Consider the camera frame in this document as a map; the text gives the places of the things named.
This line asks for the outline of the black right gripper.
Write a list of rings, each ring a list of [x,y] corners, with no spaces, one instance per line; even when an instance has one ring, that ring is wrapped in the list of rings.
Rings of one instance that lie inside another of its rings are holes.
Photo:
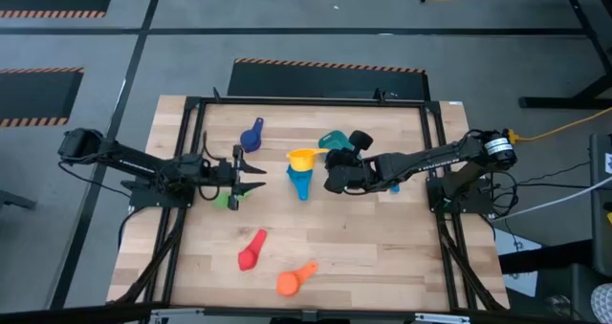
[[[365,189],[370,169],[362,159],[354,159],[354,154],[367,150],[373,142],[373,138],[361,130],[355,130],[349,136],[349,141],[354,145],[354,150],[342,147],[331,149],[327,153],[325,169],[328,172],[324,188],[330,192],[340,194],[346,189]]]

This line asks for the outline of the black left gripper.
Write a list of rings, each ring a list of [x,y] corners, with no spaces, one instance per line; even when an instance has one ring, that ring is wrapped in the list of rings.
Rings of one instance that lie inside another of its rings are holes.
[[[228,209],[236,211],[239,207],[238,184],[240,181],[240,170],[247,174],[266,174],[266,171],[255,166],[249,165],[246,160],[242,159],[243,149],[239,144],[235,144],[232,147],[233,161],[228,162],[226,159],[221,159],[216,167],[216,176],[218,180],[217,194],[221,192],[229,192],[229,205]],[[250,191],[257,187],[265,185],[264,182],[257,183],[241,183],[240,184],[240,195],[246,195]]]

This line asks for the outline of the teal plastic basket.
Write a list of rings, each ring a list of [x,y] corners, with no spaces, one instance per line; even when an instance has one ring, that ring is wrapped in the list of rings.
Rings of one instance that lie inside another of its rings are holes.
[[[354,150],[354,145],[349,141],[347,136],[340,130],[334,130],[334,131],[327,133],[326,135],[324,135],[322,138],[318,140],[317,144],[319,148],[327,148],[328,152],[331,149],[341,149],[342,147]],[[321,159],[325,162],[328,161],[327,153],[323,154],[323,156],[321,157]],[[361,154],[357,154],[357,155],[354,154],[354,159],[360,160]]]

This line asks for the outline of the yellow measuring cup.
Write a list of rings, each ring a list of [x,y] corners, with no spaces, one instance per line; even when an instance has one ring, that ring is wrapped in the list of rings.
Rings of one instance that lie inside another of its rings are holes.
[[[286,157],[294,171],[305,172],[315,167],[316,156],[328,152],[327,148],[301,148],[288,152]]]

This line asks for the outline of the green measuring cup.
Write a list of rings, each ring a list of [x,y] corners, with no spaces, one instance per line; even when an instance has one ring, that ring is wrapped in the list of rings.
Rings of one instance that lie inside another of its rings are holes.
[[[251,195],[251,192],[248,191],[243,195],[239,195],[237,199],[239,202],[242,202],[246,200],[250,195]],[[229,192],[221,192],[212,203],[217,207],[227,208],[229,205],[229,199],[230,199]]]

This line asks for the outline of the navy blue measuring cup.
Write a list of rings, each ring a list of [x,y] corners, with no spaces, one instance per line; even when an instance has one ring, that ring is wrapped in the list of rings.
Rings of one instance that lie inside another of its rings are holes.
[[[261,146],[263,118],[257,118],[251,129],[245,130],[240,136],[240,144],[246,153],[256,151]]]

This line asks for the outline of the cyan measuring cup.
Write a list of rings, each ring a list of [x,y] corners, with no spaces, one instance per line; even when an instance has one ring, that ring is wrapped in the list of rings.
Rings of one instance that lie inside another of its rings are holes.
[[[295,171],[290,165],[287,168],[288,177],[295,186],[298,199],[302,202],[306,202],[309,199],[310,183],[313,173],[313,169],[307,171]]]

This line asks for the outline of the red measuring cup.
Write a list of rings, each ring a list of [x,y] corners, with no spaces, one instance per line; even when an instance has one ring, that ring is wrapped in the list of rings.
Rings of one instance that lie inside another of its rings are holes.
[[[252,270],[255,268],[267,235],[268,232],[266,229],[259,229],[252,238],[251,242],[238,253],[238,268],[241,271]]]

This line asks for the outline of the orange measuring cup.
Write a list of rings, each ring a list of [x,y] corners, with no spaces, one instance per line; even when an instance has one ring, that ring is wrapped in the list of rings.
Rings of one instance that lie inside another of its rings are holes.
[[[308,262],[299,269],[282,271],[276,281],[276,292],[287,297],[296,295],[317,270],[317,262]]]

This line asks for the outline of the white sheet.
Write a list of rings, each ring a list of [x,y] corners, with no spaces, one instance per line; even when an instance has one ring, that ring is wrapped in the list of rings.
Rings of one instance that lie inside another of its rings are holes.
[[[540,249],[541,244],[522,238],[520,236],[511,235],[501,229],[495,229],[495,245],[499,257],[502,255]],[[508,289],[524,295],[535,297],[537,284],[537,271],[523,273],[503,273],[504,284]]]

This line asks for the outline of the black stand base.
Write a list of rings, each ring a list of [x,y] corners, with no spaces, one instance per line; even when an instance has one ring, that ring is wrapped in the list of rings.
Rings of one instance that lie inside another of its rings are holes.
[[[597,57],[604,69],[604,74],[570,97],[521,97],[518,104],[521,108],[530,109],[579,109],[596,110],[612,107],[612,98],[600,98],[607,90],[612,89],[612,62],[609,60],[579,0],[569,0],[582,31],[593,45]]]

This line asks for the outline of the black crossbeam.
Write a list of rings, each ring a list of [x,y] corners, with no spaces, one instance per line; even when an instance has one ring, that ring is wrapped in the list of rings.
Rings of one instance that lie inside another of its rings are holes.
[[[600,324],[565,317],[544,317],[518,315],[508,311],[481,311],[471,309],[453,309],[449,312],[378,312],[348,310],[296,310],[296,309],[256,309],[207,307],[171,308],[164,303],[111,303],[102,306],[66,308],[59,310],[40,310],[18,313],[0,313],[0,324],[25,324],[41,321],[46,324],[64,323],[124,323],[149,319],[154,310],[164,309],[203,309],[204,316],[253,316],[253,317],[287,317],[306,322],[324,319],[379,319],[414,321],[416,313],[443,313],[468,316],[471,324]]]

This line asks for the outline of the grey chair leg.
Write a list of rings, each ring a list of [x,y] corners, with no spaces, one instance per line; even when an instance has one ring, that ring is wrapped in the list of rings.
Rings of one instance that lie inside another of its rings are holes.
[[[0,209],[5,205],[14,205],[28,210],[34,210],[36,202],[0,189]]]

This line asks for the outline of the black box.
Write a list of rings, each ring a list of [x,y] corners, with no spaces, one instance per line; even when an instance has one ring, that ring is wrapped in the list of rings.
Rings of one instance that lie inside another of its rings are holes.
[[[498,258],[513,312],[599,321],[591,297],[597,287],[612,283],[612,242],[512,245],[501,248]]]

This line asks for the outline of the dark cabinet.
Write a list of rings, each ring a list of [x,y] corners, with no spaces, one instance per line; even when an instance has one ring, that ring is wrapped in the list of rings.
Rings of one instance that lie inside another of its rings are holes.
[[[612,134],[589,137],[593,266],[612,277]]]

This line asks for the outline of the patterned white ball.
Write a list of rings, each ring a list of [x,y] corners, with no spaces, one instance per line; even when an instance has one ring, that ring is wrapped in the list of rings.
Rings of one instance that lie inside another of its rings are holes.
[[[612,324],[612,283],[601,284],[591,293],[591,310],[602,324]]]

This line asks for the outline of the black aluminium table frame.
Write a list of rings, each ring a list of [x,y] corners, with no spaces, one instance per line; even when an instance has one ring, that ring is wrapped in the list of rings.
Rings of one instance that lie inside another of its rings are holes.
[[[120,131],[122,143],[162,158],[174,154],[181,128],[204,127],[208,149],[229,156],[239,135],[263,118],[261,148],[249,164],[255,189],[236,211],[197,196],[186,215],[170,302],[176,307],[446,312],[448,292],[436,220],[426,198],[426,175],[418,174],[398,194],[362,197],[324,189],[326,172],[315,168],[306,202],[297,198],[286,154],[311,148],[325,133],[362,130],[372,136],[371,154],[413,153],[437,143],[443,126],[449,140],[467,130],[464,108],[444,102],[441,112],[410,101],[387,106],[359,101],[229,97],[209,100],[203,110],[185,110],[182,96],[162,96],[145,112],[137,133]],[[254,269],[238,268],[238,253],[259,229],[268,232]],[[276,292],[279,273],[317,262],[318,270],[294,296]]]

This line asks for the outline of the silver aluminium bracket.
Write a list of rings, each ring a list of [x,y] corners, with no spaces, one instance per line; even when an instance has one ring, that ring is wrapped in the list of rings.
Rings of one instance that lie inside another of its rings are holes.
[[[187,319],[203,317],[203,309],[164,309],[151,312],[147,324],[178,324]]]
[[[471,324],[468,316],[443,313],[416,313],[414,321],[428,324]]]

